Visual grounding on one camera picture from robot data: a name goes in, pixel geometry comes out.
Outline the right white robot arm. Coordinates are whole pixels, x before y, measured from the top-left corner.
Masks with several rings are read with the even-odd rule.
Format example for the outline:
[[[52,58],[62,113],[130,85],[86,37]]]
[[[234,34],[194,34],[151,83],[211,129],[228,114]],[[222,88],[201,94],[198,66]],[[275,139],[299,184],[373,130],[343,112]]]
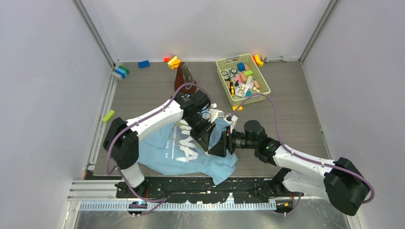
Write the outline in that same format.
[[[375,197],[372,185],[350,160],[341,157],[334,161],[297,151],[269,137],[256,120],[246,122],[243,132],[227,125],[208,154],[225,157],[237,148],[253,149],[260,161],[281,168],[272,179],[273,191],[279,196],[288,192],[310,194],[349,216]]]

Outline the light blue printed t-shirt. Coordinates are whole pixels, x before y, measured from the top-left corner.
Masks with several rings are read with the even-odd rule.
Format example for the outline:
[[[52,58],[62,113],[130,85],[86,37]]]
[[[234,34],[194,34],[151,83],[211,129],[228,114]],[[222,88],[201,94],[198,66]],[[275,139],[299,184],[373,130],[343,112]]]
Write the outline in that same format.
[[[190,136],[184,120],[170,123],[139,144],[138,162],[165,176],[203,173],[218,185],[235,171],[236,155],[213,156]]]

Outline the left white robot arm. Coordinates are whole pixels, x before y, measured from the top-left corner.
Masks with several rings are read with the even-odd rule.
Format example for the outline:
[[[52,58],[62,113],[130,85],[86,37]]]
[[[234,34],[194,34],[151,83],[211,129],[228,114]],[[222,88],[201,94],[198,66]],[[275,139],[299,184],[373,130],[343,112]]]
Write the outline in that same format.
[[[127,180],[130,194],[139,198],[146,193],[144,175],[138,165],[139,144],[162,127],[184,120],[191,127],[192,139],[204,151],[208,151],[215,124],[204,118],[202,111],[210,105],[211,100],[203,90],[190,96],[177,92],[163,105],[132,121],[124,121],[120,117],[112,121],[103,141],[103,148],[107,151],[107,157],[114,160],[122,177]]]

